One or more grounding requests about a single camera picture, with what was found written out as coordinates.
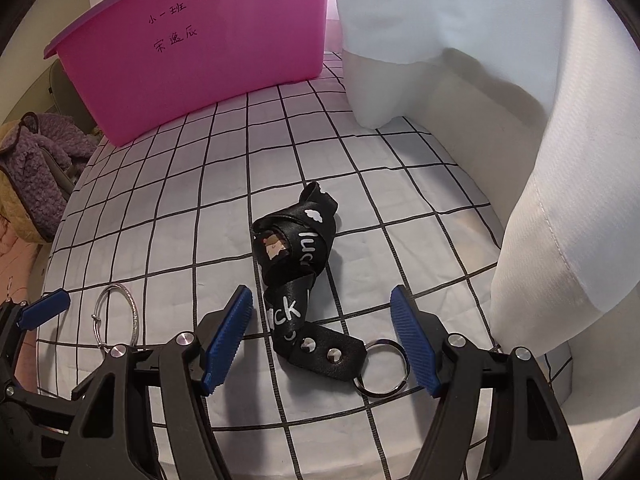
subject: lanyard strap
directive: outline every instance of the lanyard strap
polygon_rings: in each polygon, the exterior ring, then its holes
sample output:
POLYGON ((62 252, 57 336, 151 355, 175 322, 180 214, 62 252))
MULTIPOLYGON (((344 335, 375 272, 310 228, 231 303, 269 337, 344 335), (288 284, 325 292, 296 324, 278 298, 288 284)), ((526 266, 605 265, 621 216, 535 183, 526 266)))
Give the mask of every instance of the lanyard strap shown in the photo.
POLYGON ((311 182, 297 204, 254 222, 254 254, 266 285, 273 348, 289 363, 340 381, 360 375, 367 351, 357 338, 306 321, 316 277, 334 243, 338 203, 311 182))

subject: metal key ring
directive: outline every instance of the metal key ring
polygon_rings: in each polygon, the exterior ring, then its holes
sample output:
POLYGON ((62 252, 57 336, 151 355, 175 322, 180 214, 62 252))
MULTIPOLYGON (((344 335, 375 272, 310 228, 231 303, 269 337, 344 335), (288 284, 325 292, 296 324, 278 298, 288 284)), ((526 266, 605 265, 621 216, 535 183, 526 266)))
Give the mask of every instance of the metal key ring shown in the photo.
POLYGON ((125 297, 127 303, 129 303, 129 306, 131 307, 131 315, 133 318, 133 329, 131 330, 131 341, 129 345, 135 346, 138 342, 138 308, 136 307, 136 302, 133 300, 133 296, 131 295, 127 287, 125 287, 121 283, 111 283, 111 285, 107 285, 100 293, 100 296, 98 296, 98 299, 95 301, 94 313, 91 316, 94 320, 94 335, 95 340, 98 342, 98 348, 100 348, 105 353, 107 353, 109 350, 107 343, 105 343, 100 337, 100 323, 102 322, 102 320, 100 319, 99 314, 104 298, 106 298, 112 290, 117 290, 125 297))
POLYGON ((371 392, 367 390, 364 387, 364 384, 362 383, 362 375, 359 375, 356 378, 354 378, 353 384, 356 386, 356 389, 361 394, 364 394, 367 397, 372 397, 374 399, 385 399, 385 397, 390 397, 402 391, 402 389, 406 386, 406 380, 409 378, 409 372, 411 371, 409 358, 406 356, 406 352, 404 351, 404 348, 402 348, 400 343, 398 343, 397 341, 393 341, 391 339, 384 339, 384 338, 374 339, 373 341, 370 341, 366 345, 364 345, 364 348, 367 350, 367 353, 368 353, 369 348, 372 348, 373 346, 380 346, 380 345, 391 346, 391 348, 398 351, 398 353, 402 356, 402 359, 404 360, 404 378, 400 381, 398 386, 396 386, 392 390, 389 390, 388 392, 382 392, 382 393, 376 393, 376 392, 371 392))

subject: metal rivet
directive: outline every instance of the metal rivet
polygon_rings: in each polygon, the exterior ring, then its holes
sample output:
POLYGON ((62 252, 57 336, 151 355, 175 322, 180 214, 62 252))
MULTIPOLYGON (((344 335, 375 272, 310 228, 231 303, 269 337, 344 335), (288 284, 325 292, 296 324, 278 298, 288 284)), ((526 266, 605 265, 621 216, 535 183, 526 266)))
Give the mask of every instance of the metal rivet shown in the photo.
POLYGON ((338 363, 340 362, 340 359, 342 359, 342 352, 337 348, 329 348, 329 351, 326 353, 326 358, 331 363, 338 363))
POLYGON ((175 342, 177 342, 180 346, 188 346, 193 343, 194 339, 195 336, 192 332, 182 332, 181 334, 178 334, 176 336, 175 342))
POLYGON ((520 348, 516 348, 516 357, 521 361, 528 361, 529 359, 531 359, 531 352, 521 346, 520 348))
POLYGON ((456 348, 462 348, 466 344, 466 339, 460 334, 451 334, 448 341, 451 346, 456 348))
POLYGON ((311 354, 311 352, 313 352, 316 349, 316 342, 310 337, 305 337, 302 340, 302 344, 300 345, 300 348, 302 348, 303 352, 311 354))
POLYGON ((124 345, 116 345, 109 352, 111 357, 122 357, 126 353, 127 353, 127 347, 124 345))

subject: yellow fabric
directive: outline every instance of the yellow fabric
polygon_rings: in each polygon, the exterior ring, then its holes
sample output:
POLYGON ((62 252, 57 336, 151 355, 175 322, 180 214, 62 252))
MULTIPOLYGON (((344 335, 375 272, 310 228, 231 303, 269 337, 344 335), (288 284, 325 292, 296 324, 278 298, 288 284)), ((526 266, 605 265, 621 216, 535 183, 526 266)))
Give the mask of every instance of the yellow fabric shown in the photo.
MULTIPOLYGON (((19 121, 11 121, 0 126, 0 143, 4 136, 19 121)), ((25 240, 35 244, 47 243, 36 229, 31 221, 31 217, 27 213, 20 197, 18 197, 9 178, 0 171, 0 215, 5 217, 14 226, 16 234, 25 240)))

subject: white cloth panel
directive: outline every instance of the white cloth panel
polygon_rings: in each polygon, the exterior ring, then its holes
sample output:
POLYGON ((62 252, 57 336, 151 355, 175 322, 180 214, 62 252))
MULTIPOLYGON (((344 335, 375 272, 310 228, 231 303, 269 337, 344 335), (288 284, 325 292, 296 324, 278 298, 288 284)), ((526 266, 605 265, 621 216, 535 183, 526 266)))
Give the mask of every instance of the white cloth panel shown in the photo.
POLYGON ((640 54, 606 0, 571 0, 559 79, 492 283, 507 348, 549 350, 640 280, 640 54), (535 230, 547 243, 534 248, 535 230))
POLYGON ((562 405, 584 480, 598 480, 640 418, 640 297, 616 308, 569 341, 573 391, 562 405))
POLYGON ((408 64, 455 48, 551 110, 565 0, 338 0, 345 50, 408 64))
POLYGON ((640 53, 606 0, 571 0, 533 171, 562 256, 602 312, 640 281, 640 53))
POLYGON ((547 115, 530 94, 448 49, 437 60, 389 63, 343 51, 358 122, 405 115, 427 128, 483 190, 503 226, 536 162, 547 115))
POLYGON ((326 30, 324 34, 324 49, 328 52, 342 50, 342 29, 338 6, 335 0, 326 1, 326 30))

